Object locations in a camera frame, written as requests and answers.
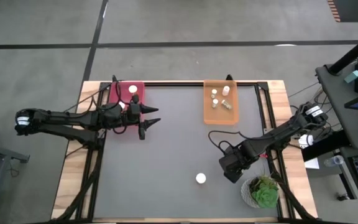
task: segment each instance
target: green plant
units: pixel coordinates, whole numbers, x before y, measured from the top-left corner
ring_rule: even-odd
[[[252,198],[261,208],[274,208],[278,199],[277,183],[270,177],[255,178],[249,185]]]

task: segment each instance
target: potted plant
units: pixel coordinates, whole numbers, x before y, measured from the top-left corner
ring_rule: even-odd
[[[267,176],[246,180],[241,187],[244,201],[254,208],[274,208],[278,200],[276,181]]]

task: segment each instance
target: translucent orange tray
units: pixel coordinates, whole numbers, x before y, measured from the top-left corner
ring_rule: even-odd
[[[227,96],[222,95],[223,87],[230,87]],[[219,100],[216,108],[212,108],[212,90],[218,93],[215,99]],[[222,105],[222,100],[226,100],[232,109],[228,110]],[[237,94],[237,83],[232,80],[204,80],[204,122],[206,124],[234,125],[239,122],[239,102]]]

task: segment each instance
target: wooden board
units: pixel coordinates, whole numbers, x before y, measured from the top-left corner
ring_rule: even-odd
[[[149,81],[149,82],[167,82],[167,81]],[[187,81],[171,81],[177,83],[185,83]],[[258,80],[258,81],[247,81],[247,80],[238,80],[237,82],[267,82],[269,86],[270,99],[273,105],[273,112],[275,115],[276,124],[280,125],[291,117],[290,104],[288,102],[287,92],[285,90],[285,85],[282,80]],[[84,82],[84,85],[81,90],[80,101],[90,96],[91,94],[99,90],[100,81],[91,81]],[[88,109],[91,99],[84,101],[78,105],[77,112],[80,113]],[[265,97],[262,95],[262,104],[264,107],[265,119],[269,126],[270,120],[267,113],[267,104]],[[68,144],[67,153],[74,151],[80,147],[79,143],[76,141],[70,141]],[[311,189],[309,185],[308,176],[306,174],[306,168],[303,162],[302,153],[299,149],[295,147],[288,147],[283,151],[283,158],[285,161],[285,168],[287,172],[288,182],[290,185],[291,191],[294,193],[295,197],[299,202],[306,208],[306,210],[317,217],[316,207],[314,205],[313,196],[311,194]],[[86,159],[86,149],[80,149],[78,152],[70,155],[63,165],[62,176],[60,178],[60,183],[57,190],[57,196],[55,199],[55,204],[53,206],[52,217],[57,218],[61,215],[67,206],[71,204],[72,200],[75,198],[76,194],[80,191],[81,180],[83,175],[83,169]],[[85,198],[85,202],[89,202],[89,193]],[[280,203],[283,208],[283,216],[288,217],[288,209],[285,202],[285,196],[280,190]],[[86,216],[88,208],[88,203],[85,203],[83,209],[83,217]],[[176,219],[176,218],[145,218],[145,219],[121,219],[121,218],[112,218],[112,219],[95,219],[94,222],[274,222],[277,218],[247,218],[247,219],[238,219],[238,218],[225,218],[225,219],[205,219],[205,218],[192,218],[192,219]]]

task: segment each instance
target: white pot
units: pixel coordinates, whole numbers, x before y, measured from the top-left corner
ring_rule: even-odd
[[[251,192],[249,190],[249,184],[254,180],[255,178],[251,178],[246,180],[242,186],[241,186],[241,197],[242,199],[251,207],[253,208],[260,208],[258,203],[252,198]]]

